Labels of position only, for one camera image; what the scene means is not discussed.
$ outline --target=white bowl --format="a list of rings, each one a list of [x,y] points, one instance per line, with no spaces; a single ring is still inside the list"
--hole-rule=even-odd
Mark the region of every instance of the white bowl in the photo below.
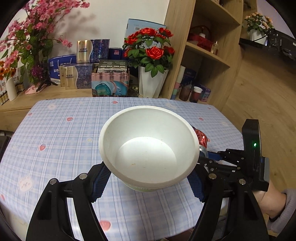
[[[199,157],[190,124],[155,106],[130,107],[113,115],[101,130],[99,150],[108,169],[137,191],[154,191],[182,181]]]

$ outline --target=white bottle cap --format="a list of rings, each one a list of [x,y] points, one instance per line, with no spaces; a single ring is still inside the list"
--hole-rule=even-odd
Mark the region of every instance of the white bottle cap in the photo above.
[[[199,87],[193,87],[193,91],[196,92],[196,93],[201,93],[202,92],[202,88],[199,88]]]
[[[203,34],[203,33],[200,33],[199,36],[205,38],[205,34]]]

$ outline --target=red basket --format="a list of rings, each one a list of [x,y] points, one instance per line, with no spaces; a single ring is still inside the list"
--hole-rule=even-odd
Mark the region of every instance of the red basket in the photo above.
[[[198,34],[192,33],[192,30],[196,29],[196,28],[200,28],[201,32],[203,32],[204,29],[207,29],[207,31],[209,32],[210,39],[212,38],[209,28],[207,26],[200,25],[200,26],[193,27],[189,30],[187,41],[197,41],[196,45],[198,47],[201,47],[201,48],[211,52],[213,42],[211,42],[210,40],[208,40],[206,38],[199,36]]]

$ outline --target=white vase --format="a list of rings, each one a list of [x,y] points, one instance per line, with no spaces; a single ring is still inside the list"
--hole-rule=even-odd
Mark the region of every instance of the white vase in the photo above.
[[[145,72],[145,67],[139,67],[139,94],[144,98],[158,98],[168,70],[164,74],[158,72],[156,76],[151,77],[151,71]]]
[[[254,41],[256,39],[262,38],[264,35],[265,35],[265,33],[261,33],[259,30],[252,29],[250,31],[250,40]],[[255,41],[255,42],[265,45],[266,39],[267,39],[267,36],[265,36],[262,39],[259,39],[259,40]]]
[[[6,91],[7,91],[7,95],[8,95],[9,100],[10,101],[14,100],[17,97],[17,91],[15,89],[15,83],[13,81],[13,77],[10,77],[6,81],[5,86],[6,86]]]

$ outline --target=blue plaid tablecloth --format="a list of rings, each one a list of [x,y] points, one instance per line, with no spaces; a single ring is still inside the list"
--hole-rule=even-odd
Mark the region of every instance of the blue plaid tablecloth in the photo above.
[[[98,140],[104,123],[118,111],[138,105],[158,106],[179,114],[208,136],[209,151],[243,149],[241,133],[215,107],[206,104],[115,97],[43,100],[26,115],[4,153],[0,202],[29,223],[48,181],[54,177],[73,180],[101,163]],[[72,199],[68,199],[68,206],[74,235],[83,240]],[[192,228],[202,204],[194,197],[187,179],[141,193],[111,174],[93,207],[110,241],[143,241]]]

